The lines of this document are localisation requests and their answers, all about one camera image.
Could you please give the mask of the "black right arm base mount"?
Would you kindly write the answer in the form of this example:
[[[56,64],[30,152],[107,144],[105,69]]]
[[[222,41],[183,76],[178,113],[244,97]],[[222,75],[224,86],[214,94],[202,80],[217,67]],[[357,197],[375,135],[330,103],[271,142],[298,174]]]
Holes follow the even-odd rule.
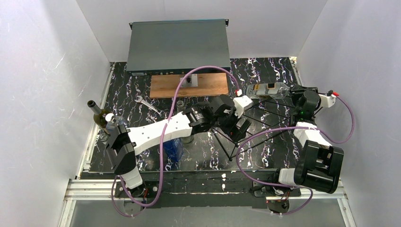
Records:
[[[267,208],[273,213],[287,213],[290,207],[289,194],[291,190],[287,187],[269,186],[252,182],[250,192],[257,198],[273,197],[273,199],[266,200]]]

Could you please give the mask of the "clear round glass bottle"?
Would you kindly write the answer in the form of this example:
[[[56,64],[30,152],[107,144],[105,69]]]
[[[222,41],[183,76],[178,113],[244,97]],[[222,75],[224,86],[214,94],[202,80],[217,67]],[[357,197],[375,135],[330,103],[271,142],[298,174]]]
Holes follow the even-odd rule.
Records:
[[[185,110],[185,103],[182,100],[178,100],[175,104],[175,113],[178,114],[179,112],[182,112]],[[193,141],[194,136],[190,135],[187,137],[181,137],[181,141],[183,144],[189,144]]]

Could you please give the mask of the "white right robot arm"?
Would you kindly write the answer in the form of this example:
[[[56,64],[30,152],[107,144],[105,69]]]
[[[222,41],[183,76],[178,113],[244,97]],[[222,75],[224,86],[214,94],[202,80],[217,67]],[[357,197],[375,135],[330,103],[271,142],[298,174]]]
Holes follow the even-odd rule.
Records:
[[[278,182],[332,194],[338,187],[344,152],[323,138],[314,117],[318,108],[332,107],[336,95],[333,91],[320,94],[316,87],[300,85],[293,86],[289,95],[295,107],[290,125],[302,150],[294,168],[280,170]]]

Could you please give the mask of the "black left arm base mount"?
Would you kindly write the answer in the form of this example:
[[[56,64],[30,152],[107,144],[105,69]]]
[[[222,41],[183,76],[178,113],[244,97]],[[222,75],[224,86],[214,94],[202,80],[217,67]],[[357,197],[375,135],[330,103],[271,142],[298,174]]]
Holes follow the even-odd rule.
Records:
[[[133,197],[133,198],[155,198],[158,188],[159,188],[159,184],[157,182],[144,182],[143,184],[141,184],[140,186],[134,188],[134,189],[130,189],[126,186],[129,194]],[[128,198],[127,193],[125,192],[125,190],[122,187],[122,183],[120,181],[116,182],[115,185],[115,190],[114,190],[114,197],[116,198]]]

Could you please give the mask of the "black wire wine rack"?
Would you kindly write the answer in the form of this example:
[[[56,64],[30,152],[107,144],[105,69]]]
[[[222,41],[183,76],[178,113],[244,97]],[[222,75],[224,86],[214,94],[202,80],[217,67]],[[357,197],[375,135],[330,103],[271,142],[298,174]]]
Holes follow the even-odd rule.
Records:
[[[252,117],[244,114],[243,117],[252,123],[259,126],[261,131],[273,129],[277,127],[292,127],[298,122],[306,122],[314,124],[315,114],[320,107],[320,97],[318,88],[304,87],[304,89],[311,89],[314,91],[314,114],[311,119],[291,119],[291,114],[294,110],[292,99],[287,95],[284,99],[255,99],[256,103],[251,106],[251,109],[258,109],[264,111],[260,118]]]

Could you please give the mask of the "clear square bottle black cap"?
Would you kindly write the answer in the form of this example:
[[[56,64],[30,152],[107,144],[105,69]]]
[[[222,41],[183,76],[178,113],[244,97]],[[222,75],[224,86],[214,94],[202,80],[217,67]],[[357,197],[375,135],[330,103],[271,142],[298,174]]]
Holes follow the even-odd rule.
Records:
[[[290,91],[283,82],[251,84],[246,89],[246,95],[251,99],[284,99]]]

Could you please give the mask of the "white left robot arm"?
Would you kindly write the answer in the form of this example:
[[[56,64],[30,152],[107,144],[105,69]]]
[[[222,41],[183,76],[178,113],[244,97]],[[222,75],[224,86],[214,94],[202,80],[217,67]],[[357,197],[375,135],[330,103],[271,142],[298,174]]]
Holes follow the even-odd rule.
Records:
[[[248,96],[219,95],[211,102],[198,103],[178,112],[169,120],[131,128],[109,113],[105,117],[109,132],[106,151],[112,170],[123,178],[129,189],[135,189],[143,183],[135,157],[161,142],[207,132],[211,128],[220,128],[233,142],[238,142],[245,138],[250,126],[250,121],[242,116],[252,105]]]

